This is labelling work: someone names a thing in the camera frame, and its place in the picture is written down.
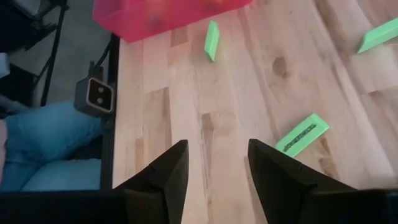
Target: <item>pink plastic bin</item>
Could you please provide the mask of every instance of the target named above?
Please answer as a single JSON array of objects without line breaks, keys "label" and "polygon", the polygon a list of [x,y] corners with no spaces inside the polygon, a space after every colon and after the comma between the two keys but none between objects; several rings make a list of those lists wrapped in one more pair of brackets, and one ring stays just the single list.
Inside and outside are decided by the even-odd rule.
[{"label": "pink plastic bin", "polygon": [[93,18],[127,42],[243,7],[252,0],[95,0]]}]

